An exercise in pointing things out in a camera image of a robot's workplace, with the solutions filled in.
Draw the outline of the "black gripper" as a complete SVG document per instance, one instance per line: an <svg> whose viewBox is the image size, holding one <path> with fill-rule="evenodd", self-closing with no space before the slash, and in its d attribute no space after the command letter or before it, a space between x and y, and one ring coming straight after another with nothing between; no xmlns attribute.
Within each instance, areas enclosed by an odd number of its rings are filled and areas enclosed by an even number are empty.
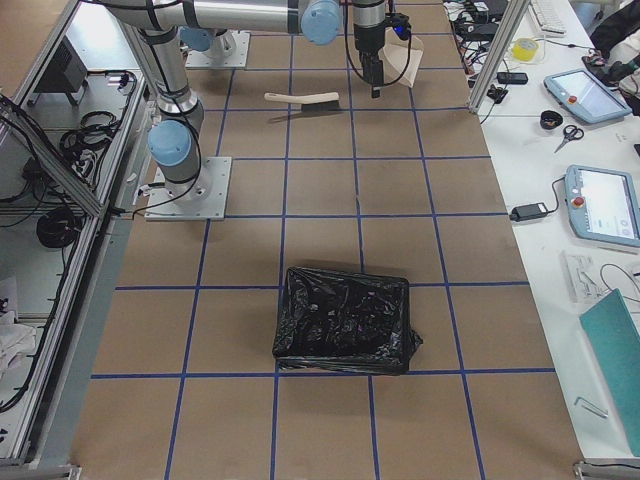
<svg viewBox="0 0 640 480"><path fill-rule="evenodd" d="M355 12L353 34L362 67L362 78L371 87L371 98L379 97L384 82L384 67L379 53L385 45L386 30L391 28L401 40L411 40L409 17L397 12Z"/></svg>

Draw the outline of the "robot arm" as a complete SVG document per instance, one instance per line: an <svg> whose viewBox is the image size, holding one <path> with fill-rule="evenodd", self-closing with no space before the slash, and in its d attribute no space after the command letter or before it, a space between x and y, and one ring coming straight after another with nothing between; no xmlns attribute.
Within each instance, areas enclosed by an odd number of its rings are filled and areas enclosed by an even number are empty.
<svg viewBox="0 0 640 480"><path fill-rule="evenodd" d="M236 51L236 41L226 29L181 27L179 36L189 54L195 52L214 63L222 63Z"/></svg>
<svg viewBox="0 0 640 480"><path fill-rule="evenodd" d="M122 24L136 31L143 43L143 70L158 83L158 105L166 118L190 122L192 112L203 112L187 79L177 39L178 29L259 30L302 35L324 46L347 32L347 14L353 14L352 31L361 69L358 75L380 96L389 85L384 80L382 50L386 32L412 46L409 17L393 10L387 1L101 1Z"/></svg>

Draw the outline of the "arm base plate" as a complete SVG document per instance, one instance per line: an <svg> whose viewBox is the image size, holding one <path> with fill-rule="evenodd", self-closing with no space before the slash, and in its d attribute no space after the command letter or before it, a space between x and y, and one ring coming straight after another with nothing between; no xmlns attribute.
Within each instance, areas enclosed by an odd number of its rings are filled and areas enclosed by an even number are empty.
<svg viewBox="0 0 640 480"><path fill-rule="evenodd" d="M180 32L186 47L186 67L192 70L243 69L248 60L250 33L225 30L215 34L210 30L183 29Z"/></svg>
<svg viewBox="0 0 640 480"><path fill-rule="evenodd" d="M166 183L164 174L156 168L154 181L163 186L152 189L144 211L148 221L198 221L225 218L228 189L232 170L231 157L205 157L200 176L194 186L190 183Z"/></svg>

